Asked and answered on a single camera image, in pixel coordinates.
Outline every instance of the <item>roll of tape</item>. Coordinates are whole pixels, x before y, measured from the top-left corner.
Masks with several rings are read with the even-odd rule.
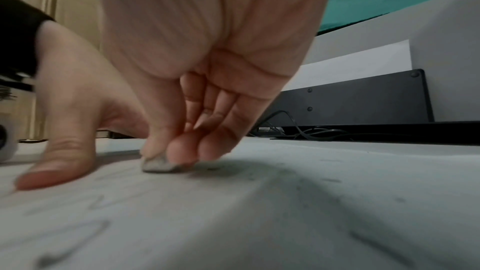
[[[0,163],[11,159],[18,146],[14,122],[9,115],[0,113]]]

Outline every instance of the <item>eraser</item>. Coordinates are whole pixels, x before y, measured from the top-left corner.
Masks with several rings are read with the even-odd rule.
[[[147,173],[167,173],[174,171],[177,167],[176,164],[169,163],[165,153],[151,159],[141,159],[141,170]]]

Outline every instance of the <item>black sleeve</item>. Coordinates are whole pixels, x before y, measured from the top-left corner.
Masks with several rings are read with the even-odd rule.
[[[35,76],[35,38],[44,21],[53,18],[21,0],[0,0],[0,75]]]

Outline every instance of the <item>skin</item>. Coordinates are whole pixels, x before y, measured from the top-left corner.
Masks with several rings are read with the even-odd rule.
[[[327,0],[100,0],[105,52],[149,122],[146,158],[230,152],[299,69]]]
[[[87,41],[47,21],[37,33],[36,51],[35,90],[49,140],[41,160],[16,180],[18,190],[58,185],[93,171],[97,129],[148,136],[132,89]]]

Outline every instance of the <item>gray wall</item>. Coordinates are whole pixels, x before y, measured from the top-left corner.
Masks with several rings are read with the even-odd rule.
[[[410,40],[435,120],[480,121],[480,0],[431,0],[315,38],[304,64]]]

